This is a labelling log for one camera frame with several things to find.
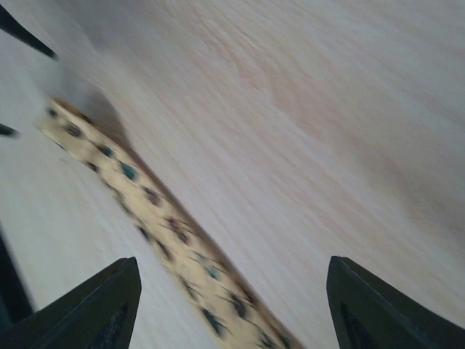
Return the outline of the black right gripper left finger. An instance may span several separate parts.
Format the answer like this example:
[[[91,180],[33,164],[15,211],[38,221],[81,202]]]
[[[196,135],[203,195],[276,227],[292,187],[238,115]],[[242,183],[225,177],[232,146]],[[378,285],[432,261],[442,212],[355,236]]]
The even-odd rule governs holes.
[[[128,348],[141,292],[136,258],[121,258],[4,330],[1,347]]]

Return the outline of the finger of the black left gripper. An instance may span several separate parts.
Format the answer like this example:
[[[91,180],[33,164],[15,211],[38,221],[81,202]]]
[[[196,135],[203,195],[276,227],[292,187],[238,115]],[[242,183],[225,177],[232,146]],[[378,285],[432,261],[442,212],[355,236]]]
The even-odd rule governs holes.
[[[53,60],[57,60],[56,53],[24,28],[4,7],[1,7],[0,10],[0,27],[2,31],[8,33],[10,36],[28,45],[37,52]]]
[[[8,127],[4,124],[0,124],[0,135],[2,137],[11,137],[15,138],[19,135],[19,132],[16,131],[15,129]]]

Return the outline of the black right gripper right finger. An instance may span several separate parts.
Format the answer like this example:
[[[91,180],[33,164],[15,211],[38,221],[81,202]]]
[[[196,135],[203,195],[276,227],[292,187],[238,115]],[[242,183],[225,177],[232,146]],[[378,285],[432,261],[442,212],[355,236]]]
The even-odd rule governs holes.
[[[348,257],[326,281],[340,348],[463,348],[464,329],[407,297]]]

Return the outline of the yellow beetle print tie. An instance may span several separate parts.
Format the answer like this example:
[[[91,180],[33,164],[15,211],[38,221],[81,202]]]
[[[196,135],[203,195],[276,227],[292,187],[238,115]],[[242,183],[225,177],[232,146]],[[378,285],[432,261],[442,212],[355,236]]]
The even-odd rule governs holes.
[[[221,348],[302,348],[162,185],[90,118],[51,97],[39,129],[97,174]]]

